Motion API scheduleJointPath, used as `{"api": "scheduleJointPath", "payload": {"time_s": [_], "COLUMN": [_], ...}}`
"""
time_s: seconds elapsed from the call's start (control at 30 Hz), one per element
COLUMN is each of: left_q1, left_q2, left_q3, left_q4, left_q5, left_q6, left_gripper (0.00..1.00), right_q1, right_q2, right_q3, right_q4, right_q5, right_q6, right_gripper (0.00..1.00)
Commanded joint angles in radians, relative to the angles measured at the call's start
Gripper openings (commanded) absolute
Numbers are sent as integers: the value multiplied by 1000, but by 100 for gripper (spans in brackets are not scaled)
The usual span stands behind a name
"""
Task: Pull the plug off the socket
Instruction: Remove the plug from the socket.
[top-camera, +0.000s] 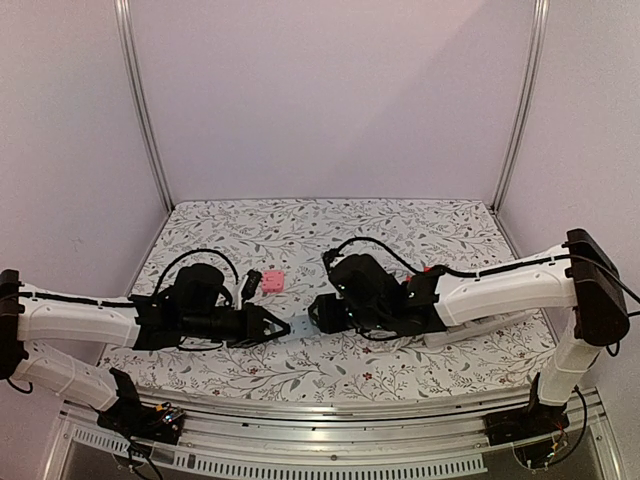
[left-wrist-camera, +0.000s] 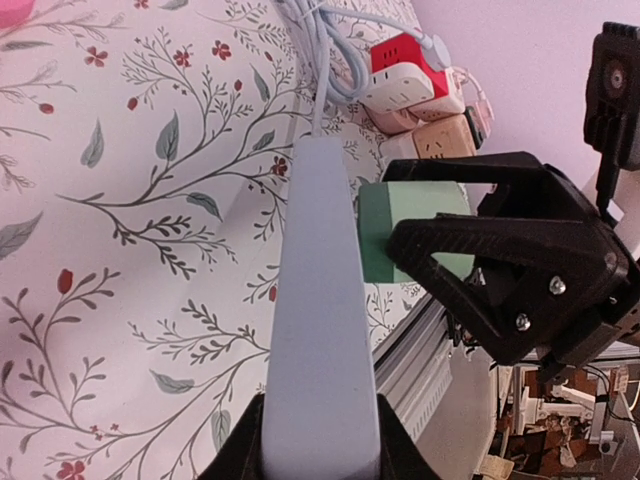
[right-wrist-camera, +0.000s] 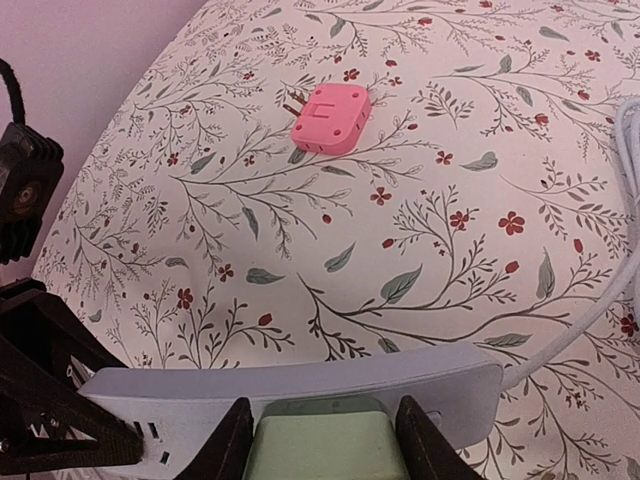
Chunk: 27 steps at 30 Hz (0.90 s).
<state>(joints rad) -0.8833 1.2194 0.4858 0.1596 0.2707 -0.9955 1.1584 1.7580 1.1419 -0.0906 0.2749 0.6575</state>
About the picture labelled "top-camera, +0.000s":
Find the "red cube adapter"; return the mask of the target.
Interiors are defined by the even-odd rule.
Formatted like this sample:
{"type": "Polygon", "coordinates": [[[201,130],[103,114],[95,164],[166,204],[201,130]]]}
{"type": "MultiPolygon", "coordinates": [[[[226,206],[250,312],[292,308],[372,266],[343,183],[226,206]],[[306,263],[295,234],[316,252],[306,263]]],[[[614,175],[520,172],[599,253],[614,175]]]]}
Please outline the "red cube adapter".
{"type": "MultiPolygon", "coordinates": [[[[424,267],[423,268],[423,273],[427,273],[431,270],[431,267],[424,267]]],[[[406,281],[410,281],[413,278],[414,275],[407,275],[406,277],[406,281]]]]}

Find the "pink plug adapter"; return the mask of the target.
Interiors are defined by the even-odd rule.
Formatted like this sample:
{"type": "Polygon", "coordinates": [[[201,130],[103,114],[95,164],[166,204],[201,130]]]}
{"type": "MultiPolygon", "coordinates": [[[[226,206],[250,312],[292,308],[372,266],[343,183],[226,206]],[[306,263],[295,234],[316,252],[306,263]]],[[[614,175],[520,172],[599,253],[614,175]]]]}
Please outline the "pink plug adapter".
{"type": "Polygon", "coordinates": [[[285,287],[285,273],[281,270],[265,271],[262,275],[261,289],[264,293],[281,293],[285,287]]]}

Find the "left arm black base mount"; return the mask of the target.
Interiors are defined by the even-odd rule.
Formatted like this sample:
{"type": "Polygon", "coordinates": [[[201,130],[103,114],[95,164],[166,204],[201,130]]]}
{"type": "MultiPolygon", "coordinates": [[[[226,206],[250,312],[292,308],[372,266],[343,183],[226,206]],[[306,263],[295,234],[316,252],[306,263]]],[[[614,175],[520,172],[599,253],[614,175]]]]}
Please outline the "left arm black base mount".
{"type": "Polygon", "coordinates": [[[140,402],[117,400],[108,410],[99,411],[97,424],[126,439],[140,438],[176,445],[181,437],[186,412],[169,402],[146,406],[140,402]]]}

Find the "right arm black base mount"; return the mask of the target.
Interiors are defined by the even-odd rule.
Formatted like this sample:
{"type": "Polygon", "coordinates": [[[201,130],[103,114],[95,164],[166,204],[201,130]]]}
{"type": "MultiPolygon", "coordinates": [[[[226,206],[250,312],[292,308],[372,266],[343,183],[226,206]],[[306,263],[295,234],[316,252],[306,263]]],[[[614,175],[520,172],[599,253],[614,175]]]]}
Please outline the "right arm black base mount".
{"type": "Polygon", "coordinates": [[[534,402],[489,413],[482,418],[485,434],[491,446],[550,434],[570,425],[565,409],[565,405],[547,406],[534,402]]]}

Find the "grey blue power strip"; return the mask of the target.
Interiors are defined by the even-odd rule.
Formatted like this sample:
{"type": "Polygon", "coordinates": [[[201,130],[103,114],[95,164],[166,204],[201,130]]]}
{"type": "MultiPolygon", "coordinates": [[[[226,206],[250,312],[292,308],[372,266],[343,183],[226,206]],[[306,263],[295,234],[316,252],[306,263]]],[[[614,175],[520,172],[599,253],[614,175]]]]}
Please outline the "grey blue power strip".
{"type": "Polygon", "coordinates": [[[321,333],[308,315],[290,317],[286,323],[290,326],[290,333],[283,337],[285,341],[306,339],[321,333]]]}

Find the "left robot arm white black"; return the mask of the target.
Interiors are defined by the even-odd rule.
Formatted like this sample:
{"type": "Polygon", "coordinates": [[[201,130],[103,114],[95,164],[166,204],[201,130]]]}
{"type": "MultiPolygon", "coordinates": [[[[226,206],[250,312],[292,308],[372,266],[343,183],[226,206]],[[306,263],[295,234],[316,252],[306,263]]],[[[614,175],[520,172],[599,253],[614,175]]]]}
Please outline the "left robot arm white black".
{"type": "Polygon", "coordinates": [[[188,338],[228,348],[251,348],[291,332],[285,321],[252,303],[261,281],[256,270],[225,285],[224,273],[206,263],[182,265],[172,284],[157,281],[149,295],[78,297],[40,290],[16,270],[1,274],[1,378],[43,386],[84,403],[128,434],[148,426],[128,374],[102,370],[48,346],[50,340],[96,342],[154,352],[181,346],[188,338]]]}

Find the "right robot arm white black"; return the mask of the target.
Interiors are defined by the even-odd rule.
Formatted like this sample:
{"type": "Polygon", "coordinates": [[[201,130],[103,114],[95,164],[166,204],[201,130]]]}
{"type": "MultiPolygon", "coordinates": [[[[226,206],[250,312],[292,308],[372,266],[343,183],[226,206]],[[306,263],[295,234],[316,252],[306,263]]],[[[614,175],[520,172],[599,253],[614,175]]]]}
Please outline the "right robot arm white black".
{"type": "Polygon", "coordinates": [[[317,296],[308,315],[326,334],[385,331],[396,340],[459,333],[476,320],[512,313],[571,309],[573,319],[532,387],[532,402],[518,412],[517,427],[527,436],[554,422],[555,407],[566,404],[599,353],[628,334],[625,299],[637,296],[584,229],[524,259],[473,271],[433,265],[404,281],[369,254],[345,256],[336,247],[322,260],[335,291],[317,296]]]}

